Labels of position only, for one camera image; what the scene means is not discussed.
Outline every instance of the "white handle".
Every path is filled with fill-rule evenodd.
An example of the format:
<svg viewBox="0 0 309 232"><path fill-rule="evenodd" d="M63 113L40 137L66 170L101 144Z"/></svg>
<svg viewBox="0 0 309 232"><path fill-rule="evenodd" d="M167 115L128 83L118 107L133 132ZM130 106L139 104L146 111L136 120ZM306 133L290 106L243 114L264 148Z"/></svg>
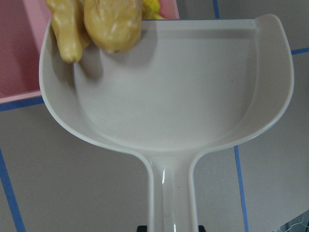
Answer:
<svg viewBox="0 0 309 232"><path fill-rule="evenodd" d="M149 159L152 173L147 232L198 232L192 160L191 156Z"/></svg>

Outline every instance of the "yellow object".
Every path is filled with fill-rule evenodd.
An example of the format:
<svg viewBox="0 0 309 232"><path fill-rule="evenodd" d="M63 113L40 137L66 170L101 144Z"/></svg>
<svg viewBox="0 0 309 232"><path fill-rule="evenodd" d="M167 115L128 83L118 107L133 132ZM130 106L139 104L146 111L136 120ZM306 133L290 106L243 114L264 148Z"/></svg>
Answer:
<svg viewBox="0 0 309 232"><path fill-rule="evenodd" d="M83 55L83 48L91 40L84 26L83 5L77 0L46 0L53 13L54 30L61 58L67 62L78 62Z"/></svg>
<svg viewBox="0 0 309 232"><path fill-rule="evenodd" d="M107 53L130 50L141 35L142 0L84 0L84 24Z"/></svg>
<svg viewBox="0 0 309 232"><path fill-rule="evenodd" d="M143 19L164 19L160 14L160 3L158 0L143 0Z"/></svg>

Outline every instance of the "pink container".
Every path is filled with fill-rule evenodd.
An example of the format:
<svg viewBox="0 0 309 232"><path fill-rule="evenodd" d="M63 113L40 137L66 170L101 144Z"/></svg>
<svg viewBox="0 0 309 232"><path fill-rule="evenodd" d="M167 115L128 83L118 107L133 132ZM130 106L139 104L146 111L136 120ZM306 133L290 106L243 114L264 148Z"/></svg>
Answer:
<svg viewBox="0 0 309 232"><path fill-rule="evenodd" d="M159 0L160 14L179 19L176 0ZM1 0L0 103L40 96L39 57L51 12L45 0Z"/></svg>

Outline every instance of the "white scoop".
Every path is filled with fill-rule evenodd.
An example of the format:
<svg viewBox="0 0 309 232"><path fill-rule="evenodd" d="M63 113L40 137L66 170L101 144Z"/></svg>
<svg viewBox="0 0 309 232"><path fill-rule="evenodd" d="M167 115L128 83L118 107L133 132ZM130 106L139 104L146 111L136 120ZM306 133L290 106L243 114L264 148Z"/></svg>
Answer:
<svg viewBox="0 0 309 232"><path fill-rule="evenodd" d="M291 51L279 19L143 21L125 54L94 45L64 64L49 26L40 87L77 137L140 158L149 172L148 232L197 232L193 169L204 154L261 134L291 99Z"/></svg>

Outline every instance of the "blue tape line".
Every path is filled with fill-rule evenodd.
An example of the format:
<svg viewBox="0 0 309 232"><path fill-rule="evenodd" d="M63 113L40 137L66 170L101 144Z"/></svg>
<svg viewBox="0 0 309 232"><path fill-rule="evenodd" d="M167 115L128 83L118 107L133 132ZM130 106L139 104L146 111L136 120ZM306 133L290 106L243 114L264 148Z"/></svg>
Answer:
<svg viewBox="0 0 309 232"><path fill-rule="evenodd" d="M301 54L301 53L305 53L305 52L309 52L309 47L305 47L305 48L301 48L301 49L295 49L295 50L291 51L292 55L297 55L297 54Z"/></svg>
<svg viewBox="0 0 309 232"><path fill-rule="evenodd" d="M214 15L217 19L220 19L218 0L212 0L212 3L213 3Z"/></svg>
<svg viewBox="0 0 309 232"><path fill-rule="evenodd" d="M245 227L245 232L249 232L249 223L248 223L247 208L246 208L246 201L245 201L245 191L244 191L242 175L241 175L241 165L240 165L238 146L234 147L234 152L235 152L235 161L236 161L237 176L238 176L238 183L239 183L243 223Z"/></svg>
<svg viewBox="0 0 309 232"><path fill-rule="evenodd" d="M2 181L4 193L6 195L6 199L8 201L11 210L16 230L17 232L26 232L25 225L21 218L15 194L13 191L13 187L9 178L9 174L5 166L3 155L1 153L1 149L0 149L0 179Z"/></svg>
<svg viewBox="0 0 309 232"><path fill-rule="evenodd" d="M26 106L38 105L44 103L42 97L29 98L25 100L12 101L0 104L0 112L6 110L13 110L17 108L22 108Z"/></svg>

